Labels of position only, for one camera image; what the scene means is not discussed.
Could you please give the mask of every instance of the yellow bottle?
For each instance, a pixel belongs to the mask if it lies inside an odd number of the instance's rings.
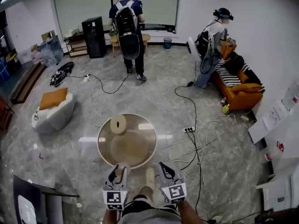
[[[223,114],[227,114],[229,111],[229,104],[228,105],[225,105],[223,108],[222,108],[222,113]]]

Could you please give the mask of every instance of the gray t-shirt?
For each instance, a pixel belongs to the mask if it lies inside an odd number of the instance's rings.
[[[220,48],[220,40],[226,41],[226,37],[228,35],[228,30],[224,27],[224,25],[219,21],[210,21],[209,24],[212,23],[205,30],[210,29],[211,33],[214,34],[214,47],[221,51]]]
[[[122,217],[119,224],[181,224],[181,218],[173,213],[150,209],[141,212],[128,213]]]

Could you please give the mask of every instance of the orange sofa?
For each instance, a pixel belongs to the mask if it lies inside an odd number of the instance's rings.
[[[221,49],[224,60],[226,60],[228,55],[235,50],[236,46],[237,45]],[[242,84],[235,87],[227,87],[222,82],[219,74],[216,71],[212,74],[216,85],[220,88],[222,94],[225,96],[230,110],[251,109],[263,97],[263,94],[259,92],[261,86],[259,84],[245,84],[245,81],[248,79],[248,77],[241,70],[238,72],[237,76]]]

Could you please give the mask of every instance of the wooden stool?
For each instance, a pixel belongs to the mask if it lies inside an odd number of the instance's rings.
[[[150,40],[150,35],[149,34],[142,34],[142,39],[143,39],[143,44],[144,44],[144,49],[145,49],[145,55],[149,56],[148,40]],[[115,57],[115,48],[120,46],[118,36],[117,35],[112,36],[110,38],[110,42],[112,44],[113,57]]]

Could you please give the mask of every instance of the black shorts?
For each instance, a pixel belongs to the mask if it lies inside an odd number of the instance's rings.
[[[122,212],[122,217],[128,213],[141,212],[150,209],[167,211],[179,216],[175,205],[170,204],[161,208],[154,208],[151,206],[151,201],[149,201],[145,195],[137,195],[133,198],[133,201],[126,205],[125,210]]]

